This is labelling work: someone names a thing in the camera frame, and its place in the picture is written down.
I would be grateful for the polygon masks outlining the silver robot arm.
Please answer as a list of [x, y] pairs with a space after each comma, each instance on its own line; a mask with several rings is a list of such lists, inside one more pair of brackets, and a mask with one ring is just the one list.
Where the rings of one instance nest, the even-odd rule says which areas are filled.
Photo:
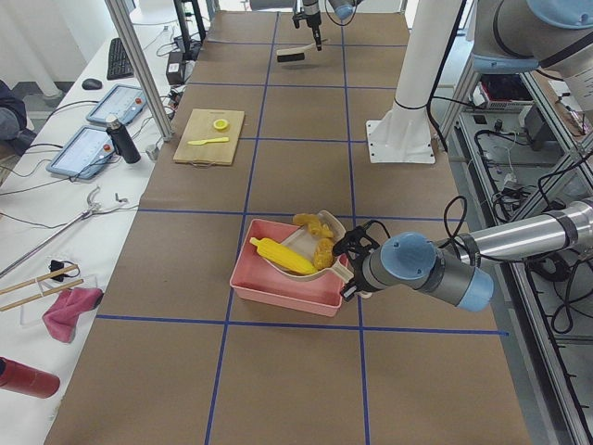
[[[393, 107], [372, 124], [371, 146], [382, 162], [418, 163], [430, 147], [423, 126], [448, 40], [457, 29], [459, 1], [418, 5]], [[592, 111], [592, 5], [588, 1], [480, 1], [476, 5], [472, 51], [480, 73], [514, 74], [553, 70], [565, 80], [580, 108]], [[346, 255], [353, 277], [342, 295], [373, 293], [405, 285], [466, 311], [481, 311], [494, 283], [479, 263], [512, 261], [592, 242], [592, 202], [583, 198], [551, 210], [471, 234], [433, 242], [406, 232], [384, 243], [364, 227], [347, 232], [334, 245]]]
[[[346, 26], [353, 19], [360, 1], [330, 0], [329, 4], [336, 17], [339, 19], [339, 26]], [[313, 36], [314, 47], [322, 50], [322, 11], [318, 0], [295, 1], [293, 7], [292, 21], [296, 29], [300, 22], [305, 21]]]

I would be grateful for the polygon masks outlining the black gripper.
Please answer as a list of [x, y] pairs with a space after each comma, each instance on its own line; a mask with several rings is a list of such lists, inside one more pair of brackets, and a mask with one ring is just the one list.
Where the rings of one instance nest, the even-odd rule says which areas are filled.
[[322, 50], [322, 37], [321, 37], [321, 31], [319, 28], [322, 24], [321, 13], [319, 11], [317, 11], [313, 14], [310, 14], [306, 11], [300, 11], [300, 12], [293, 14], [292, 21], [293, 21], [296, 29], [300, 28], [300, 22], [302, 20], [305, 20], [307, 23], [307, 26], [309, 28], [311, 28], [313, 38], [314, 38], [315, 47], [318, 51], [321, 51]]
[[346, 255], [353, 269], [354, 276], [348, 280], [341, 290], [342, 299], [353, 299], [359, 295], [358, 287], [372, 287], [363, 273], [363, 262], [367, 260], [380, 244], [367, 234], [370, 224], [362, 224], [347, 231], [334, 244], [333, 254], [336, 257]]

